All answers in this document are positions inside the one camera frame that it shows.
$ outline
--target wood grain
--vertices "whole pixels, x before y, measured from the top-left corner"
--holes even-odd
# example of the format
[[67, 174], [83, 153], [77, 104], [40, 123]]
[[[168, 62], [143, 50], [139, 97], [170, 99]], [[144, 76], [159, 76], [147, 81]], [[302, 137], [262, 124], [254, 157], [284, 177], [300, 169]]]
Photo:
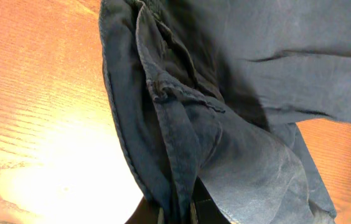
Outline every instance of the wood grain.
[[[99, 0], [0, 1], [0, 223], [122, 223], [137, 188], [101, 74]], [[300, 124], [351, 223], [351, 125]]]

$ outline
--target navy blue fabric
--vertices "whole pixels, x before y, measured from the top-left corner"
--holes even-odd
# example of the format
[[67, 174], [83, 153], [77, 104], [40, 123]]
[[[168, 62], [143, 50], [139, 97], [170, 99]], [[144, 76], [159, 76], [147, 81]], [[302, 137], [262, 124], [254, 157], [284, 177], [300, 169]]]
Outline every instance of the navy blue fabric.
[[333, 222], [295, 122], [351, 122], [351, 0], [103, 0], [99, 24], [124, 156], [166, 220], [200, 177], [230, 222]]

